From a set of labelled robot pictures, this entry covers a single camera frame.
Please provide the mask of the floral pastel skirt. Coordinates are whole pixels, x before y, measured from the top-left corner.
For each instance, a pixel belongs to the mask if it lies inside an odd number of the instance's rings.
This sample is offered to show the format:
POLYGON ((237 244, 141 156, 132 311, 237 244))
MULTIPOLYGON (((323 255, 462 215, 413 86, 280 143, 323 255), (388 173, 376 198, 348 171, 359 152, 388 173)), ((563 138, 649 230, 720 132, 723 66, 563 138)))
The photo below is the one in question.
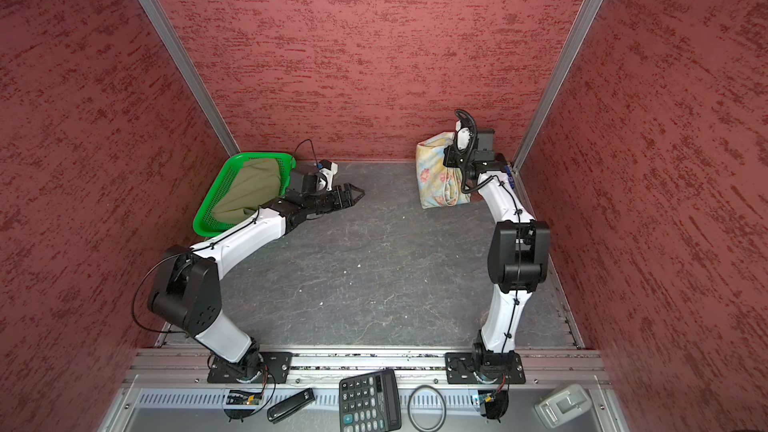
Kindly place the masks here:
POLYGON ((417 144, 417 184, 423 209, 453 207, 470 202, 470 196, 461 192, 459 169, 443 164, 445 149, 452 144, 453 134, 450 132, 437 134, 417 144))

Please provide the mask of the olive green skirt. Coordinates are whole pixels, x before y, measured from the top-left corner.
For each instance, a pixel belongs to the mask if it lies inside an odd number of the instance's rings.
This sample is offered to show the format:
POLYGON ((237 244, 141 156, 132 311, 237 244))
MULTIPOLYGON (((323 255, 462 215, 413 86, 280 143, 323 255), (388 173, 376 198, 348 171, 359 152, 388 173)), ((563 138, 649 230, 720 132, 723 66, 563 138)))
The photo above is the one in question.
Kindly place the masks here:
POLYGON ((255 214, 261 205, 276 198, 280 190, 280 168, 276 159, 248 160, 214 206, 212 216, 222 223, 238 224, 255 214))

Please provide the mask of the green plastic basket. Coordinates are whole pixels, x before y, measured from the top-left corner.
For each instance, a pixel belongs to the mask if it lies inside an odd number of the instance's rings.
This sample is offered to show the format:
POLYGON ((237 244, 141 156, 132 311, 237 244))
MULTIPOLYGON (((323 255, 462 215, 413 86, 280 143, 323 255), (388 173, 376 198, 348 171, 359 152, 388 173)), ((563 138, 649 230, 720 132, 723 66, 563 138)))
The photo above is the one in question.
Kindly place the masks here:
POLYGON ((215 237, 232 227, 232 224, 214 218, 214 207, 230 190, 236 176, 249 161, 256 159, 274 159, 279 167, 281 189, 284 193, 290 182, 290 172, 296 167, 295 158, 281 152, 243 152, 226 160, 206 194, 193 220, 194 231, 202 237, 215 237))

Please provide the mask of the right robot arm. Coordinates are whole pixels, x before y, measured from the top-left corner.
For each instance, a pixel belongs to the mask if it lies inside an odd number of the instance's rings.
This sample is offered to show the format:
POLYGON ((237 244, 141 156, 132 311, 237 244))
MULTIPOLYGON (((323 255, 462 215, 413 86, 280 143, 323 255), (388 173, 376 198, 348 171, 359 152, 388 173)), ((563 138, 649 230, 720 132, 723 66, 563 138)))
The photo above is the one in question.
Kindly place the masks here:
POLYGON ((522 360, 516 352, 516 335, 527 302, 546 280, 550 229, 535 219, 517 196, 515 181, 503 157, 476 160, 469 149, 455 145, 444 149, 443 164, 461 173, 487 204, 495 227, 487 256, 493 295, 485 323, 464 366, 446 356, 446 364, 464 380, 503 387, 525 382, 522 360))

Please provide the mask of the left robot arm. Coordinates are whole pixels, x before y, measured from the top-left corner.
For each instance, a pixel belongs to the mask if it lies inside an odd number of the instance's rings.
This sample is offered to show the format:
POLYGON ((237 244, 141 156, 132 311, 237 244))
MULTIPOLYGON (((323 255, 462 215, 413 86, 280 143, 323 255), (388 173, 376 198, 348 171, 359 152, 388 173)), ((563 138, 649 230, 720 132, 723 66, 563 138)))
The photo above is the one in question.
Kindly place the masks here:
POLYGON ((364 196, 363 189, 350 183, 329 191, 286 194, 223 234, 167 249, 146 274, 154 278, 147 309, 209 350, 213 364, 234 381, 265 381, 268 367, 257 340, 223 311, 221 281, 245 258, 308 219, 351 208, 364 196))

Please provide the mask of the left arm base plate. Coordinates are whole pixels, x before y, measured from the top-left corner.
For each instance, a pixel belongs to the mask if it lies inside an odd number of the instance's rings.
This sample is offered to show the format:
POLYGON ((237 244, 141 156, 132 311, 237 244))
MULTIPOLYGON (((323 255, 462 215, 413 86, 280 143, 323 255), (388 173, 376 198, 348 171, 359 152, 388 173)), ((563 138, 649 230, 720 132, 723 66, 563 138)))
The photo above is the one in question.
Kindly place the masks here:
POLYGON ((254 372, 240 375, 240 366, 227 362, 216 355, 210 355, 207 382, 210 384, 256 385, 264 380, 284 384, 291 367, 293 354, 286 351, 261 352, 254 372))

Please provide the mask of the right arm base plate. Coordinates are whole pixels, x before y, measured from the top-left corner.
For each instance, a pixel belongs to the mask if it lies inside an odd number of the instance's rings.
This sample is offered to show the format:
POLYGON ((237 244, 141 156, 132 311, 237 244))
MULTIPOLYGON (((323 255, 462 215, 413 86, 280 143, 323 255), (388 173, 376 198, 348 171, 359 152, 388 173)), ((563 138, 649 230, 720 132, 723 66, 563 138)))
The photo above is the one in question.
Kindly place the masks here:
POLYGON ((449 384, 483 384, 498 386, 522 385, 526 376, 522 359, 516 352, 463 353, 450 352, 445 356, 446 376, 449 384))

